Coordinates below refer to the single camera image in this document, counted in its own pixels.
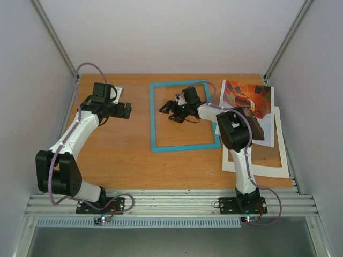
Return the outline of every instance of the grey floor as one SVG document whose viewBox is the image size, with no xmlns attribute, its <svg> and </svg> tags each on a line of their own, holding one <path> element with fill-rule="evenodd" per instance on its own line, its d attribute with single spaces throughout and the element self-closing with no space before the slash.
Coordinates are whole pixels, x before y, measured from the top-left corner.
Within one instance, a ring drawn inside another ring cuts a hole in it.
<svg viewBox="0 0 343 257">
<path fill-rule="evenodd" d="M 304 218 L 236 229 L 37 228 L 28 256 L 316 256 Z"/>
</svg>

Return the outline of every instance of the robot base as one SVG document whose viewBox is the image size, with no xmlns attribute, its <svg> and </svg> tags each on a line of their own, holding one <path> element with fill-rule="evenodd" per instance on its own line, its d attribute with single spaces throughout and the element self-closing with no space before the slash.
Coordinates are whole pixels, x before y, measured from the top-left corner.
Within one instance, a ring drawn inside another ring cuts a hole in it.
<svg viewBox="0 0 343 257">
<path fill-rule="evenodd" d="M 264 197 L 260 197 L 254 205 L 247 206 L 244 211 L 241 211 L 240 207 L 237 203 L 236 197 L 220 197 L 219 198 L 219 209 L 220 214 L 247 214 L 247 215 L 253 215 L 253 214 L 260 214 L 260 211 L 255 207 L 255 205 L 258 205 L 260 209 L 262 210 L 263 214 L 267 214 L 267 205 Z"/>
<path fill-rule="evenodd" d="M 106 197 L 105 189 L 101 187 L 99 200 L 97 202 L 91 202 L 91 204 L 98 208 L 103 208 L 110 200 L 112 200 L 112 198 L 113 197 Z M 110 205 L 113 205 L 116 208 L 115 211 L 123 211 L 125 207 L 125 198 L 118 197 L 112 201 Z M 104 210 L 99 211 L 93 209 L 85 203 L 81 203 L 81 206 L 76 208 L 76 214 L 103 214 L 111 213 L 112 211 L 112 206 L 107 206 Z"/>
</svg>

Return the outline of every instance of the aluminum frame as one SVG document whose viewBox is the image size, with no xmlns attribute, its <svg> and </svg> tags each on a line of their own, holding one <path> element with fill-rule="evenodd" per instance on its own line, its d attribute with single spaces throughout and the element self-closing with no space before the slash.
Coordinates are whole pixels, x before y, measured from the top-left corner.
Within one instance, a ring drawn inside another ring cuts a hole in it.
<svg viewBox="0 0 343 257">
<path fill-rule="evenodd" d="M 293 188 L 277 190 L 282 202 L 283 214 L 288 217 L 306 217 L 310 235 L 318 256 L 332 256 L 318 210 L 311 195 L 300 195 L 295 180 Z M 192 218 L 192 220 L 215 221 L 216 219 L 239 218 L 241 215 L 220 215 L 215 208 L 218 197 L 234 196 L 234 190 L 108 190 L 107 196 L 120 193 L 130 193 L 136 198 L 133 210 L 122 215 L 121 219 L 156 218 L 175 219 Z M 279 212 L 278 201 L 272 193 L 261 191 L 266 198 L 269 213 L 266 217 L 276 217 Z M 48 194 L 31 195 L 24 219 L 20 226 L 19 237 L 15 243 L 11 256 L 27 256 L 35 228 L 39 220 L 44 218 L 77 218 L 85 222 L 98 215 L 77 215 L 76 202 L 63 201 L 58 207 L 52 206 Z"/>
<path fill-rule="evenodd" d="M 59 49 L 71 73 L 74 75 L 73 67 L 62 43 L 54 31 L 39 0 L 31 0 L 39 16 L 50 33 L 56 47 Z M 309 10 L 313 0 L 305 0 L 277 54 L 275 55 L 266 74 L 262 76 L 264 85 L 269 85 L 269 77 L 276 67 L 282 54 L 285 52 L 290 40 L 300 25 L 305 14 Z M 66 110 L 64 122 L 60 128 L 58 137 L 63 134 L 68 122 L 69 112 L 74 99 L 74 91 L 71 92 L 70 102 Z M 292 179 L 293 188 L 276 190 L 280 196 L 283 208 L 282 216 L 302 216 L 306 217 L 309 232 L 318 256 L 331 257 L 332 252 L 329 241 L 325 234 L 318 210 L 311 195 L 303 195 L 303 187 L 299 177 L 293 169 L 293 165 L 288 155 L 289 172 Z M 136 198 L 136 207 L 123 215 L 123 218 L 132 217 L 193 217 L 193 218 L 234 218 L 239 215 L 220 215 L 219 209 L 213 204 L 220 196 L 235 196 L 234 190 L 108 190 L 107 195 L 113 196 L 119 193 L 131 193 Z M 266 198 L 269 213 L 265 216 L 276 217 L 279 211 L 278 202 L 274 195 L 269 192 L 261 192 Z M 18 236 L 14 242 L 14 247 L 10 256 L 27 256 L 31 245 L 35 228 L 41 217 L 80 217 L 75 214 L 76 203 L 72 200 L 64 201 L 60 206 L 52 206 L 47 194 L 31 195 L 27 205 L 24 218 L 21 222 Z M 85 219 L 96 217 L 97 215 L 84 215 Z"/>
</svg>

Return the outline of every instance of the hot air balloon picture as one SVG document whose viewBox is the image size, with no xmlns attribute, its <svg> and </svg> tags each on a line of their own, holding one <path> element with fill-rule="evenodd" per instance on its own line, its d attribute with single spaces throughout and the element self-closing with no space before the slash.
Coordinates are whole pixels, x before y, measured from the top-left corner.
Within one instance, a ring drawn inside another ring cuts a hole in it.
<svg viewBox="0 0 343 257">
<path fill-rule="evenodd" d="M 256 117 L 263 130 L 260 138 L 263 140 L 253 140 L 253 143 L 274 147 L 273 87 L 223 80 L 219 104 L 229 108 L 244 107 L 251 110 L 251 115 Z"/>
</svg>

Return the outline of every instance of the wooden table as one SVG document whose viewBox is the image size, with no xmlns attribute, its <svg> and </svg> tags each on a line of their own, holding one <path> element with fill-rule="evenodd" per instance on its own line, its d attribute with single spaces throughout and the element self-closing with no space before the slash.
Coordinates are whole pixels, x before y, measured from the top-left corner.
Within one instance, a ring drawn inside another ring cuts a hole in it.
<svg viewBox="0 0 343 257">
<path fill-rule="evenodd" d="M 218 103 L 223 79 L 262 85 L 260 75 L 107 74 L 106 78 L 110 84 L 124 86 L 124 95 L 120 101 L 130 102 L 132 113 L 130 119 L 110 118 L 106 125 L 98 127 L 86 141 L 78 157 L 78 166 L 86 181 L 117 189 L 235 188 L 235 173 L 222 171 L 221 148 L 171 153 L 151 152 L 149 86 L 152 82 L 161 81 L 207 80 L 217 85 L 214 103 Z M 102 82 L 100 75 L 82 75 L 79 86 L 81 100 L 92 93 L 95 82 Z M 178 92 L 175 92 L 175 88 L 156 89 L 155 105 L 164 104 L 165 100 L 172 99 L 176 93 Z M 69 124 L 75 117 L 76 109 L 75 102 Z M 211 143 L 214 140 L 213 133 L 210 133 L 211 124 L 206 120 L 199 124 L 177 124 L 167 118 L 166 114 L 160 114 L 156 110 L 158 146 Z M 280 160 L 272 156 L 266 162 L 274 163 Z M 290 179 L 256 177 L 256 181 L 260 186 L 271 188 L 292 187 Z"/>
</svg>

